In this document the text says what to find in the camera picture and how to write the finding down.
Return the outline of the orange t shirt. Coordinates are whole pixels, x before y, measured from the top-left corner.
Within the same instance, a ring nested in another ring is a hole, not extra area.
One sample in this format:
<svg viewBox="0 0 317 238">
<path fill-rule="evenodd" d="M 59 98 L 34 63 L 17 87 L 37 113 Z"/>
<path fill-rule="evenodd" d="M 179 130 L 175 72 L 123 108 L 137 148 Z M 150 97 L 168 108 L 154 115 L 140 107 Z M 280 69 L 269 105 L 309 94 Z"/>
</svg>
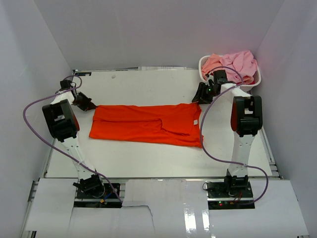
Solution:
<svg viewBox="0 0 317 238">
<path fill-rule="evenodd" d="M 197 103 L 163 106 L 100 105 L 89 137 L 201 148 Z"/>
</svg>

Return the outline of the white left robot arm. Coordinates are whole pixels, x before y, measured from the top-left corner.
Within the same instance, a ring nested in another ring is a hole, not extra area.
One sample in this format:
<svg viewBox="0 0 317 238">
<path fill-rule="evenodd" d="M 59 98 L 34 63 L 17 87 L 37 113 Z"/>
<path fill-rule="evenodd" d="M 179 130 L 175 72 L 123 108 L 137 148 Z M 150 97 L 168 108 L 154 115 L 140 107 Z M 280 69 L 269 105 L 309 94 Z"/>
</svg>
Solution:
<svg viewBox="0 0 317 238">
<path fill-rule="evenodd" d="M 78 175 L 78 182 L 73 185 L 84 194 L 100 198 L 105 193 L 105 186 L 101 177 L 96 174 L 95 167 L 85 159 L 79 142 L 79 122 L 72 109 L 77 106 L 82 111 L 97 108 L 92 99 L 76 89 L 76 83 L 71 76 L 60 82 L 60 89 L 55 93 L 54 100 L 42 107 L 45 121 L 51 136 L 58 140 L 66 149 L 66 153 L 73 157 L 73 164 Z"/>
</svg>

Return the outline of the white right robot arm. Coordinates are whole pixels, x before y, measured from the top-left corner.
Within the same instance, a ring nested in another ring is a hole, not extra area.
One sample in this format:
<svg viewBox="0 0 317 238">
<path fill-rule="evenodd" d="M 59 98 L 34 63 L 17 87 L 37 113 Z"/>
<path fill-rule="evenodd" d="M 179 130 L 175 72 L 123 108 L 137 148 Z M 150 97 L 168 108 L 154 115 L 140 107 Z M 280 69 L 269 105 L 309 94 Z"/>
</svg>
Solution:
<svg viewBox="0 0 317 238">
<path fill-rule="evenodd" d="M 208 152 L 206 154 L 215 161 L 229 165 L 223 182 L 223 191 L 228 197 L 234 198 L 248 189 L 248 168 L 263 171 L 259 167 L 249 165 L 252 143 L 263 126 L 263 109 L 262 98 L 244 92 L 240 88 L 241 84 L 229 81 L 226 69 L 242 79 L 238 71 L 227 66 L 217 66 L 208 71 L 206 82 L 199 83 L 192 102 L 209 105 L 203 115 L 200 129 L 203 128 L 207 112 L 217 99 L 225 96 L 232 103 L 230 126 L 234 134 L 234 146 L 231 160 L 217 159 Z"/>
</svg>

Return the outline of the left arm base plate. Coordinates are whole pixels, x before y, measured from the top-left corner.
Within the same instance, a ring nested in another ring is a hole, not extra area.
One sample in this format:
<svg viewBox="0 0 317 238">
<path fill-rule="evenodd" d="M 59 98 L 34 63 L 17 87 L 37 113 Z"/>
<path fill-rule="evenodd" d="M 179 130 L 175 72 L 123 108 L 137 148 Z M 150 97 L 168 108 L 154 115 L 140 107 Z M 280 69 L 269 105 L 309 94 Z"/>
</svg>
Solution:
<svg viewBox="0 0 317 238">
<path fill-rule="evenodd" d="M 75 208 L 121 208 L 122 204 L 113 192 L 108 183 L 104 183 L 104 188 L 96 190 L 94 193 L 84 193 L 79 188 L 76 189 L 74 199 Z"/>
</svg>

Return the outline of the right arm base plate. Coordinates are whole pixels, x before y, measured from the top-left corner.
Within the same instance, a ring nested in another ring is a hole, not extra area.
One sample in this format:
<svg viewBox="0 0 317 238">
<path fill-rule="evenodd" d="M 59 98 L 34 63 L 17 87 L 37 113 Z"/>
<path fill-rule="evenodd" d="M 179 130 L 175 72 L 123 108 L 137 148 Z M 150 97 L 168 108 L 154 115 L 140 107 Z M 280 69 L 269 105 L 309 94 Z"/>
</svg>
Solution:
<svg viewBox="0 0 317 238">
<path fill-rule="evenodd" d="M 202 189 L 207 193 L 209 210 L 255 209 L 251 184 L 246 188 L 227 191 L 224 182 L 206 181 Z"/>
</svg>

